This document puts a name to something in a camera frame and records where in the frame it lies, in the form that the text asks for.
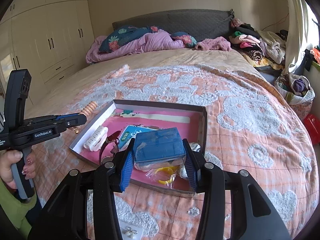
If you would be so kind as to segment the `green sleeve forearm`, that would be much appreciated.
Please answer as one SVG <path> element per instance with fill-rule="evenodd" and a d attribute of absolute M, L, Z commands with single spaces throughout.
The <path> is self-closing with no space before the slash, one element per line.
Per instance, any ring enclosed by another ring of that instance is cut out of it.
<path fill-rule="evenodd" d="M 21 202 L 1 180 L 1 207 L 15 231 L 27 239 L 37 215 L 37 210 L 34 210 L 37 208 L 37 195 L 34 194 L 27 202 Z"/>

